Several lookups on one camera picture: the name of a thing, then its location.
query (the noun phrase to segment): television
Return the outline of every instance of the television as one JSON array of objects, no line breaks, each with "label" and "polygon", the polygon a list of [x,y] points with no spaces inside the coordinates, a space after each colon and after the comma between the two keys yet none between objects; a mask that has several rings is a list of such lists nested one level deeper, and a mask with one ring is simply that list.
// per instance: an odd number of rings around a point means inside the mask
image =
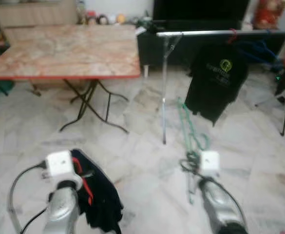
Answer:
[{"label": "television", "polygon": [[154,0],[153,20],[166,27],[240,29],[249,0]]}]

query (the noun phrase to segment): metal pole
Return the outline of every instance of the metal pole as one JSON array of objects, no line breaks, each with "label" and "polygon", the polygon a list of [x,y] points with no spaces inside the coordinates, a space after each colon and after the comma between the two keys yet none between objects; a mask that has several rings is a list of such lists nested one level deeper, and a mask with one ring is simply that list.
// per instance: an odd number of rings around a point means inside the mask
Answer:
[{"label": "metal pole", "polygon": [[168,45],[169,37],[164,38],[163,50],[163,87],[162,87],[162,124],[163,124],[163,144],[166,145],[166,115],[165,115],[165,101],[166,101],[166,82],[167,82],[167,59],[169,56]]},{"label": "metal pole", "polygon": [[162,37],[176,37],[176,36],[206,36],[206,35],[259,35],[259,34],[285,34],[285,31],[279,30],[214,30],[214,31],[184,31],[184,32],[160,32],[156,35]]}]

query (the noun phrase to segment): marble table top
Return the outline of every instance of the marble table top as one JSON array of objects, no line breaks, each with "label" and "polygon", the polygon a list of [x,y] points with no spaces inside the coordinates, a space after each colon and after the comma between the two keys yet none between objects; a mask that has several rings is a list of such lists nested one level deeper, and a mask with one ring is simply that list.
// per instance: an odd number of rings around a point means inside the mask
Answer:
[{"label": "marble table top", "polygon": [[131,25],[64,25],[15,29],[19,40],[0,56],[0,79],[136,78]]}]

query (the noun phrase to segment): metal rod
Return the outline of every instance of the metal rod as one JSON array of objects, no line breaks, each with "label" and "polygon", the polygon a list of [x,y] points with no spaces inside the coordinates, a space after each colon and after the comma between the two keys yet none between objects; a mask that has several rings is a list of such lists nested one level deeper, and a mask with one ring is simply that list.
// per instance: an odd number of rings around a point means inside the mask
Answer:
[{"label": "metal rod", "polygon": [[143,69],[144,69],[144,72],[143,72],[144,78],[148,78],[148,76],[149,76],[149,65],[143,65]]},{"label": "metal rod", "polygon": [[126,101],[129,101],[127,97],[125,97],[125,96],[123,96],[123,95],[121,95],[121,94],[112,93],[112,92],[110,92],[109,90],[107,90],[107,88],[104,87],[104,85],[103,85],[99,80],[98,80],[98,83],[99,83],[99,85],[101,86],[101,88],[102,88],[105,92],[107,92],[108,94],[111,94],[111,95],[114,95],[114,96],[119,96],[119,97],[125,99]]},{"label": "metal rod", "polygon": [[[86,99],[87,103],[89,103],[90,99],[92,98],[95,88],[97,86],[97,81],[92,80],[89,84],[89,88],[87,89],[87,92],[90,91],[88,97],[87,97],[87,93],[81,94],[81,96]],[[60,128],[59,132],[62,132],[63,129],[65,129],[67,126],[76,123],[77,121],[79,121],[85,114],[85,110],[86,110],[86,104],[82,101],[81,105],[80,105],[80,109],[77,115],[77,118],[71,122],[66,123],[65,125],[62,126],[62,128]]]},{"label": "metal rod", "polygon": [[111,102],[111,94],[109,94],[108,108],[107,108],[107,114],[105,115],[105,121],[108,121],[109,110],[110,110],[110,102]]},{"label": "metal rod", "polygon": [[110,123],[108,121],[106,121],[104,118],[102,118],[96,111],[95,109],[87,102],[87,100],[85,99],[85,97],[83,97],[83,95],[81,95],[77,89],[67,80],[67,79],[63,79],[63,81],[74,91],[74,93],[82,100],[82,102],[102,121],[105,122],[106,124],[109,124],[113,127],[119,128],[121,130],[123,130],[125,133],[129,133],[125,128],[123,128],[122,126],[119,126],[117,124],[114,123]]},{"label": "metal rod", "polygon": [[156,35],[160,38],[176,36],[206,36],[206,35],[259,35],[259,34],[285,34],[285,31],[279,30],[211,30],[211,31],[183,31],[183,32],[160,32]]},{"label": "metal rod", "polygon": [[283,95],[283,92],[281,92],[280,94],[276,95],[276,96],[273,96],[273,97],[270,97],[264,101],[261,101],[261,102],[258,102],[257,104],[255,104],[255,107],[259,107],[260,105],[268,102],[268,101],[272,101],[274,99],[279,99],[279,98],[284,98],[284,95]]},{"label": "metal rod", "polygon": [[[86,91],[82,94],[82,96],[86,97],[86,95],[89,93],[90,89],[92,87],[92,83],[90,82],[89,85],[88,85],[88,88],[86,89]],[[79,97],[78,96],[75,96],[74,98],[72,98],[70,100],[70,103],[72,104],[73,102],[75,102]]]},{"label": "metal rod", "polygon": [[163,56],[163,87],[162,87],[162,124],[163,124],[163,144],[166,145],[166,116],[165,116],[165,102],[166,102],[166,80],[167,80],[167,58],[169,37],[164,38],[164,56]]}]

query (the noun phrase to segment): white wall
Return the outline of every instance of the white wall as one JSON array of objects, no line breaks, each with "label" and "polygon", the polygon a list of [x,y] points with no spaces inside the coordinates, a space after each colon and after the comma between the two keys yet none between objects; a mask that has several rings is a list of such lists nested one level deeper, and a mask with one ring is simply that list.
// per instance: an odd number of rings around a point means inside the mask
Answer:
[{"label": "white wall", "polygon": [[87,10],[97,14],[125,14],[127,17],[143,16],[145,10],[152,16],[153,0],[85,0]]}]

